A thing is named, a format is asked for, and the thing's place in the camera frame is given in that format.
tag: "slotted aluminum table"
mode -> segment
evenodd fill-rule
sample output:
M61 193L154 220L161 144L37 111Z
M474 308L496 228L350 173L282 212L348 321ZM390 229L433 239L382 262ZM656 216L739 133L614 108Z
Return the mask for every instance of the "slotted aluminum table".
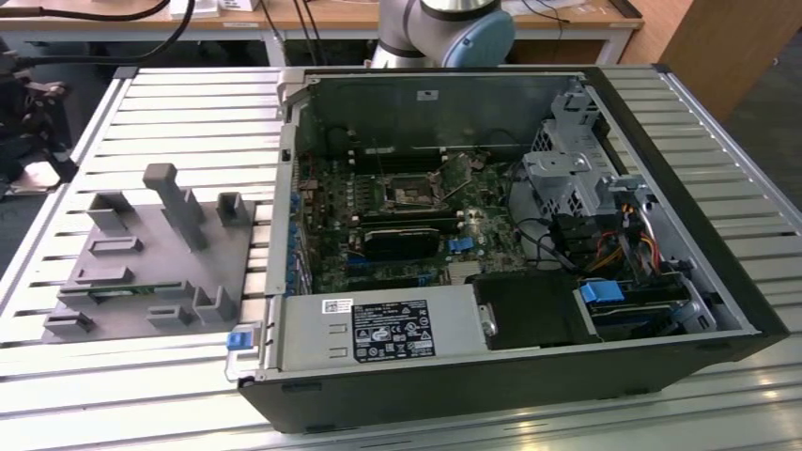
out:
M303 436L273 431L226 381L226 334L41 345L43 319L93 226L83 212L93 193L125 190L133 202L155 202L141 181L149 163L174 163L178 183L195 188L198 200L237 190L258 202L243 316L261 315L278 70L143 70L134 79L114 80L75 152L81 174L51 195L0 283L0 448L800 446L800 213L672 74L652 67L610 67L606 73L792 329L789 339L656 395ZM622 159L636 171L628 155Z

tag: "floor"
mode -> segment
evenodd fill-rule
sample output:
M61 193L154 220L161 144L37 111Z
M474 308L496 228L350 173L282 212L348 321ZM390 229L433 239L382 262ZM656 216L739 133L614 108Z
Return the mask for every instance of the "floor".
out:
M82 54L86 45L61 43L37 48L26 42L7 40L7 44L22 54ZM365 47L354 42L328 43L330 60L336 64L360 64ZM139 54L150 50L149 44L113 46L114 54ZM294 64L310 64L309 54L302 46L291 44L290 58ZM153 65L165 66L171 61L177 66L266 65L261 43L253 42L235 49L217 43L199 46L194 42L181 42ZM98 105L110 71L97 70L87 75L78 66L49 66L37 69L39 82L63 81L74 89L73 97L79 100L78 109L85 123L90 120ZM741 146L748 150L771 178L775 180L797 207L802 208L802 132L800 112L802 111L802 33L787 47L779 62L761 78L751 95L733 113L725 127ZM42 206L42 197L7 198L0 202L0 274L17 252L31 221Z

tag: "motherboard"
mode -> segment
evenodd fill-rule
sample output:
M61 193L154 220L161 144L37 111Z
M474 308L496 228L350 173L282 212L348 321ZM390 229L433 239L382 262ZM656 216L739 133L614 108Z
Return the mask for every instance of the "motherboard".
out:
M478 149L368 148L301 160L313 292L462 284L526 267L513 163Z

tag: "wooden desk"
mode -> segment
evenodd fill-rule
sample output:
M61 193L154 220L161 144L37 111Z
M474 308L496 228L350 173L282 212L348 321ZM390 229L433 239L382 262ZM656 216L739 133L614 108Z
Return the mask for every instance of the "wooden desk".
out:
M97 14L130 14L155 5L158 0L10 0L7 7L45 7ZM23 40L46 42L162 41L175 31L179 21L170 7L135 22L93 22L53 17L0 20L0 33ZM273 40L265 11L221 11L219 17L194 19L182 40Z
M303 30L293 0L263 0L279 33L286 39L303 39ZM628 19L608 0L590 0L593 8L582 12L577 8L562 8L565 40L601 40L605 42L597 58L600 64L616 64L628 46L633 30L641 28L644 20ZM377 39L380 37L380 4L354 3L341 0L313 0L309 3L322 39ZM305 21L313 33L305 12ZM557 39L557 21L534 14L516 17L517 39Z

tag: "warning label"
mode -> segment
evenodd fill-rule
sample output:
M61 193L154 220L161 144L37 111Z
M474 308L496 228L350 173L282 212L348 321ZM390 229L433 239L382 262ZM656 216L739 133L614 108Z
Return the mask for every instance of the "warning label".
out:
M436 355L426 300L354 305L354 358L362 364Z

